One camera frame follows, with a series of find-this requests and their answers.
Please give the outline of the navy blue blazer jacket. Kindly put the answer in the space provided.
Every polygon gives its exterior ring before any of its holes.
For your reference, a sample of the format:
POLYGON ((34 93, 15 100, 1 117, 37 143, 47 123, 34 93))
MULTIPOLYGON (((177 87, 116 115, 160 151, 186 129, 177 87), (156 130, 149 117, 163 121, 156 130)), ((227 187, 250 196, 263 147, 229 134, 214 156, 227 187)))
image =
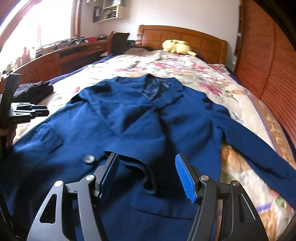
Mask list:
POLYGON ((110 240, 185 240, 197 209, 175 156, 220 179, 223 142, 291 206, 295 170, 224 106, 175 78, 115 77, 85 88, 22 136, 1 159, 1 190, 26 235, 53 184, 81 180, 117 153, 120 165, 100 212, 110 240))

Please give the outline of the wooden desk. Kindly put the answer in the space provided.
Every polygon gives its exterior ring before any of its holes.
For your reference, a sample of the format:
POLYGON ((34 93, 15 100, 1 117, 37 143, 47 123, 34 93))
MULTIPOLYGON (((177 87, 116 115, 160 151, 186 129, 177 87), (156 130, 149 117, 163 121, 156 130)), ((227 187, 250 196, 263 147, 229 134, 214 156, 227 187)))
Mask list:
POLYGON ((100 40, 59 49, 26 63, 12 73, 20 74, 20 84, 46 82, 100 60, 110 48, 109 40, 100 40))

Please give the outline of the yellow plush toy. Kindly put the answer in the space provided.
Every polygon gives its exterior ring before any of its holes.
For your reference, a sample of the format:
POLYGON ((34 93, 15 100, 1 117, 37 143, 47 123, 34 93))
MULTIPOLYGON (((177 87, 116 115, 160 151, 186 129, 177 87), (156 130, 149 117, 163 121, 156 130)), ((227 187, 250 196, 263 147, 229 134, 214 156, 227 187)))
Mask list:
POLYGON ((181 55, 191 55, 197 57, 197 54, 191 50, 186 41, 165 40, 162 44, 163 51, 181 55))

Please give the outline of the wooden louvered wardrobe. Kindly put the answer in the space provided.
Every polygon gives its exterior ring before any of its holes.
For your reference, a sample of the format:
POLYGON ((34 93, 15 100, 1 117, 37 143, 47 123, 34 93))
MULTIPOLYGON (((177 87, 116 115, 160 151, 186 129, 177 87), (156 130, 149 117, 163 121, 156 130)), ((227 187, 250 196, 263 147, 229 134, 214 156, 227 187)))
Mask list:
POLYGON ((295 50, 278 24, 255 1, 240 1, 241 43, 235 73, 265 108, 279 155, 295 161, 295 50))

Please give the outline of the wooden headboard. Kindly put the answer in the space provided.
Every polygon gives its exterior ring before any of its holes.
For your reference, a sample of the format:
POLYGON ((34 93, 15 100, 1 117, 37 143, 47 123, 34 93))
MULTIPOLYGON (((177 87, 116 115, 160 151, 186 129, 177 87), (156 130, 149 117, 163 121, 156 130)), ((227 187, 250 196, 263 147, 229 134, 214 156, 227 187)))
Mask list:
POLYGON ((226 63, 227 41, 196 30, 172 26, 140 25, 135 44, 138 47, 147 46, 160 50, 165 40, 187 42, 192 51, 208 63, 226 63))

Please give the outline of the wooden chair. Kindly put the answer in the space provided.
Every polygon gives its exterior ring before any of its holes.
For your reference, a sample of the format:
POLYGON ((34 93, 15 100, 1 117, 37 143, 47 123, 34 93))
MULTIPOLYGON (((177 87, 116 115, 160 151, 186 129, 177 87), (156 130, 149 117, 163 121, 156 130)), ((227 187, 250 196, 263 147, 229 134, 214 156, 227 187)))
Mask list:
POLYGON ((107 54, 121 54, 128 46, 130 33, 112 31, 107 39, 107 54))

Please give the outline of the wall shelf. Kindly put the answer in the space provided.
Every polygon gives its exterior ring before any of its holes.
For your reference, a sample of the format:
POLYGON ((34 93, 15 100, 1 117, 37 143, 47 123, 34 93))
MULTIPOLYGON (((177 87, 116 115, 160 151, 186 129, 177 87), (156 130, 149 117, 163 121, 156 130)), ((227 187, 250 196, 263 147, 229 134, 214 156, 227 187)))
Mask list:
POLYGON ((124 1, 91 1, 96 3, 93 8, 93 22, 110 22, 125 17, 124 1))

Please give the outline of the dark folded garment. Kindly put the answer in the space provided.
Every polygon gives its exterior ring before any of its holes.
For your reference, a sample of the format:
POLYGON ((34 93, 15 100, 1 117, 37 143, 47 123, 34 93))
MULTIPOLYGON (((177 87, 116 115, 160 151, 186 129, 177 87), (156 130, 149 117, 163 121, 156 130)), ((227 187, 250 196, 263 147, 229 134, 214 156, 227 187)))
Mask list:
POLYGON ((38 104, 53 92, 53 85, 49 82, 36 82, 21 84, 13 96, 13 102, 29 102, 38 104))

